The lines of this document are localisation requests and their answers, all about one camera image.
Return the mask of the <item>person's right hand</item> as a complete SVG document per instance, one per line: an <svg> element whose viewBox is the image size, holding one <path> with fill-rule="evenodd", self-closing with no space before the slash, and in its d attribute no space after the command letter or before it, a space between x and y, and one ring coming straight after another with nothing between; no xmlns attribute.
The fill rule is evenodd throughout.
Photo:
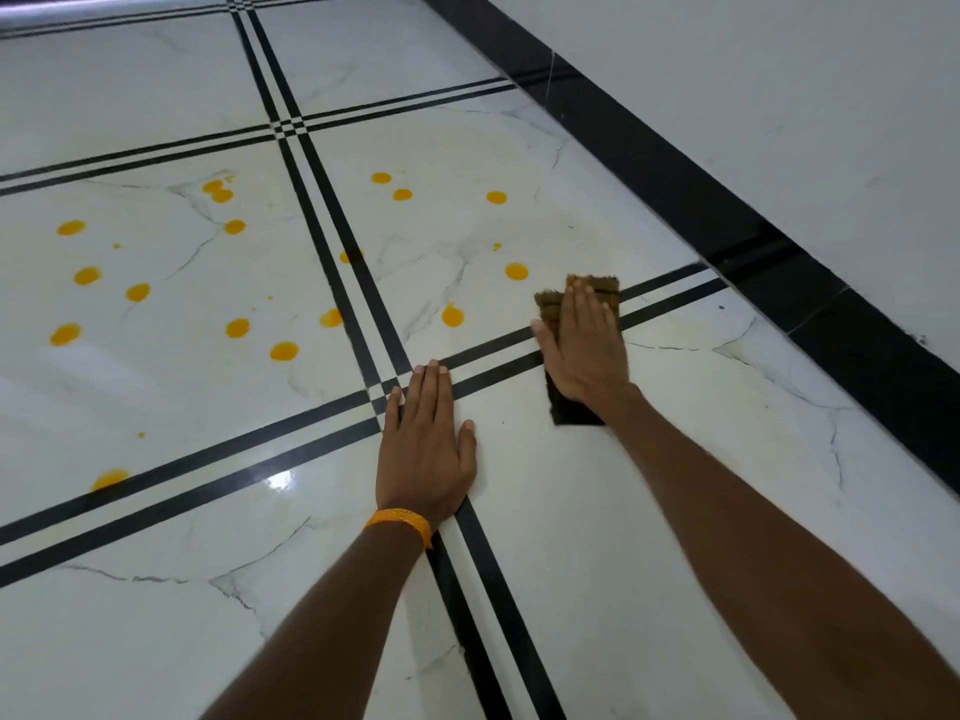
<svg viewBox="0 0 960 720"><path fill-rule="evenodd" d="M559 316L559 347L564 376L552 376L566 398L582 403L611 430L627 420L642 396L631 381L626 345L607 341L604 303L593 290L593 329L579 330L573 309L573 286L563 292Z"/></svg>

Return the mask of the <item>person's left hand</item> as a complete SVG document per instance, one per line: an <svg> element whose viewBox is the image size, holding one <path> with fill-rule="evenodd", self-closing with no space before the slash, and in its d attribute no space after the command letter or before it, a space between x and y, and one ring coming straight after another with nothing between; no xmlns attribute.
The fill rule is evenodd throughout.
<svg viewBox="0 0 960 720"><path fill-rule="evenodd" d="M389 398L402 398L400 436L379 448L375 482L377 508L404 508L426 518L434 530L460 509L474 485L457 479L457 434L452 380L439 364L438 402L432 425L421 424L421 370L414 368L406 391L394 388Z"/></svg>

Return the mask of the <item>brown scrub pad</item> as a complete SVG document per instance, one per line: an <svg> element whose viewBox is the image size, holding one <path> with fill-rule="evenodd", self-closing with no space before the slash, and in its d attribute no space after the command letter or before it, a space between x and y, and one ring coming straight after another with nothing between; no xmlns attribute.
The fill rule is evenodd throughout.
<svg viewBox="0 0 960 720"><path fill-rule="evenodd" d="M577 280L582 280L590 286L599 301L606 303L614 316L619 319L620 283L618 277L570 273L566 277L566 284L562 289L544 289L534 295L539 319L546 325L557 344L560 343L560 315L564 291L568 286L572 287ZM545 384L549 400L549 414L555 425L604 425L604 421L584 404L561 394L547 371L545 373Z"/></svg>

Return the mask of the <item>person's right forearm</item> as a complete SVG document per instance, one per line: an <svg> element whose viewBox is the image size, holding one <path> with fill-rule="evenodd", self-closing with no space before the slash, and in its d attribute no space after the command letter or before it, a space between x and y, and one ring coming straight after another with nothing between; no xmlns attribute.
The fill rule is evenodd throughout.
<svg viewBox="0 0 960 720"><path fill-rule="evenodd" d="M726 626L797 720L960 720L960 676L846 559L664 418L591 395Z"/></svg>

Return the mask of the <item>person's left forearm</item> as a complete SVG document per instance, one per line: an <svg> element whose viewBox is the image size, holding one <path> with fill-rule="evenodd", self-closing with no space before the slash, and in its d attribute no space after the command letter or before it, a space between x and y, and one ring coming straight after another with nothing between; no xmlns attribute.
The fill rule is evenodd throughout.
<svg viewBox="0 0 960 720"><path fill-rule="evenodd" d="M424 552L403 524L363 529L200 720L362 720Z"/></svg>

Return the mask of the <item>orange wristband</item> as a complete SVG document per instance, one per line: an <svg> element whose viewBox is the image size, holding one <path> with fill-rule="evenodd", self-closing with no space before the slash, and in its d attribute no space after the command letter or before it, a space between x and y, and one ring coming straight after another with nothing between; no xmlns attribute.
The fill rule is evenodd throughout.
<svg viewBox="0 0 960 720"><path fill-rule="evenodd" d="M434 530L430 522L421 514L408 508L380 508L366 521L364 530L381 524L403 524L417 533L423 551L433 548Z"/></svg>

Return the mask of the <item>scattered yellow liquid spots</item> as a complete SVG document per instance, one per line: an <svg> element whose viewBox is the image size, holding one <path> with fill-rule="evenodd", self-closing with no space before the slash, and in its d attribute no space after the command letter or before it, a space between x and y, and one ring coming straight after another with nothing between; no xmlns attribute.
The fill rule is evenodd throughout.
<svg viewBox="0 0 960 720"><path fill-rule="evenodd" d="M232 176L227 176L225 180L212 179L201 186L201 191L207 195L212 203L226 203L234 196L234 192L226 189L225 185L233 180ZM371 175L370 180L376 184L386 184L391 181L391 177L388 172L378 171ZM413 193L406 189L397 189L392 195L393 199L398 202L410 200L412 196ZM486 199L493 205L504 205L508 202L508 195L501 191L490 191L486 193ZM236 236L244 229L246 229L246 223L241 219L232 219L222 227L222 230L229 236ZM150 288L147 284L135 284L126 291L126 296L130 302L142 302L149 295L149 292ZM344 317L338 308L329 309L318 318L318 324L323 328L336 328L342 326L343 323ZM250 328L248 319L236 318L224 326L224 334L231 339L242 339L250 332ZM80 335L80 326L65 324L58 327L51 335L51 344L55 347L63 347ZM299 352L300 347L294 341L280 341L271 347L270 359L278 362L289 362L295 360ZM107 487L122 483L130 477L130 473L124 469L107 470L102 472L97 480L91 484L89 492L94 494Z"/></svg>

